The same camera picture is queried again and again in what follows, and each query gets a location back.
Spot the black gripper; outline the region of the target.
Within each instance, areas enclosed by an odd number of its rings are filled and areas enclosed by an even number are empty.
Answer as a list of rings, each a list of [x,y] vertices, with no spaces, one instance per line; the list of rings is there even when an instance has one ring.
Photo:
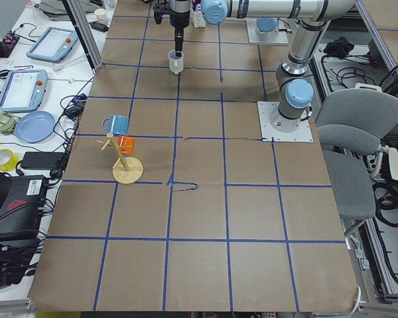
[[[154,19],[160,25],[164,15],[170,17],[170,25],[174,27],[175,52],[182,55],[184,29],[189,25],[190,2],[188,0],[158,1],[154,7]]]

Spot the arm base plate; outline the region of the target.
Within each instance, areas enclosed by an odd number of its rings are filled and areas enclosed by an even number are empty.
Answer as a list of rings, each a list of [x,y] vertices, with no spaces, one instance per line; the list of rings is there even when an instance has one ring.
[[[260,36],[256,33],[256,19],[249,18],[246,20],[248,40],[250,44],[255,45],[269,45],[269,46],[287,46],[289,43],[287,37],[287,29],[284,23],[279,20],[279,29],[277,32],[270,32],[269,34]]]
[[[258,101],[257,106],[263,141],[313,142],[305,110],[297,119],[286,119],[279,113],[279,102]]]

